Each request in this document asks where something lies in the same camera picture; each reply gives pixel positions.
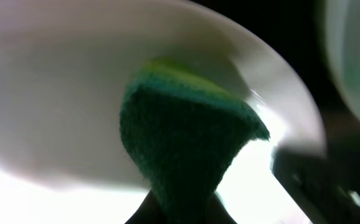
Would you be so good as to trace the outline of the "mint green plate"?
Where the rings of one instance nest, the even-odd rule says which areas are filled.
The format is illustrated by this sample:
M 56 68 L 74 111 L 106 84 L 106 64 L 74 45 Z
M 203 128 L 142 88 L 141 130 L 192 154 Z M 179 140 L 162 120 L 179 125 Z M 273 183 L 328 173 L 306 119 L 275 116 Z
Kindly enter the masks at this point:
M 360 0 L 327 0 L 323 17 L 324 48 L 333 82 L 360 120 Z

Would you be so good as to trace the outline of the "white plate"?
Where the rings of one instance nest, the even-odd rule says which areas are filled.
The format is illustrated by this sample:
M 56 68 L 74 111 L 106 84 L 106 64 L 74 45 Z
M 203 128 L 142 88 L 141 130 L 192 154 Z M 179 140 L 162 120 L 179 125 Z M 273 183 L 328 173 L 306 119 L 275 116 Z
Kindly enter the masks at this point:
M 245 100 L 270 131 L 217 191 L 238 223 L 304 223 L 272 154 L 324 157 L 318 107 L 269 45 L 190 1 L 0 1 L 0 223 L 124 223 L 149 191 L 119 135 L 145 61 L 185 63 Z

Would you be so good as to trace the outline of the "green scrubbing sponge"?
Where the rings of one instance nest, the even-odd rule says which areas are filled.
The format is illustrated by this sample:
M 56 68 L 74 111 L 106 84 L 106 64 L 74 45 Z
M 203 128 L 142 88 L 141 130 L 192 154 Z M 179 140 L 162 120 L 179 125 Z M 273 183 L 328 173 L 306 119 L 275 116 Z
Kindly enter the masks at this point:
M 133 74 L 119 124 L 121 142 L 168 223 L 197 223 L 240 150 L 270 139 L 243 99 L 166 59 Z

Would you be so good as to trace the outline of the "round black tray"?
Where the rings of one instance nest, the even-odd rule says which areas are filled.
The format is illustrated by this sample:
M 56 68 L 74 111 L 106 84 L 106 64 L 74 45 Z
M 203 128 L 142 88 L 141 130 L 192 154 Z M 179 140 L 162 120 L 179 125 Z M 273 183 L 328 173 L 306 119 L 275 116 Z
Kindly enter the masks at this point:
M 275 49 L 313 95 L 329 141 L 360 136 L 360 120 L 337 90 L 324 48 L 325 1 L 205 0 L 202 5 L 238 22 Z

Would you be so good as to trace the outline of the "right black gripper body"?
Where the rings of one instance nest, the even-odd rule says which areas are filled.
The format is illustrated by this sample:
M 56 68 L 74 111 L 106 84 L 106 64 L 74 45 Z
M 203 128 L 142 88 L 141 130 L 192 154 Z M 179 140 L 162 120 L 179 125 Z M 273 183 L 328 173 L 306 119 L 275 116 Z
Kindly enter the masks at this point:
M 272 172 L 313 223 L 360 223 L 360 136 L 330 142 L 325 158 L 278 151 Z

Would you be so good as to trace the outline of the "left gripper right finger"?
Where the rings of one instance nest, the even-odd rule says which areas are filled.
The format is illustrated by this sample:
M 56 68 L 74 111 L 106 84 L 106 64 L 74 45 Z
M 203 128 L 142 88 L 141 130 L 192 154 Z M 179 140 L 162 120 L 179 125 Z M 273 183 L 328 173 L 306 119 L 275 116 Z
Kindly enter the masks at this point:
M 203 224 L 237 224 L 224 208 L 216 193 L 209 198 L 203 218 Z

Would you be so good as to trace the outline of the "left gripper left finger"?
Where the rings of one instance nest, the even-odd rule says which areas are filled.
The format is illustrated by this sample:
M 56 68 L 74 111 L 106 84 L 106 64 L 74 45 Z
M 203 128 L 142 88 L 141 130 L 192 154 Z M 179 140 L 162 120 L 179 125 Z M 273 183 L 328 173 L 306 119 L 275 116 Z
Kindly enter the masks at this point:
M 125 224 L 167 224 L 167 219 L 154 193 L 150 190 L 136 212 Z

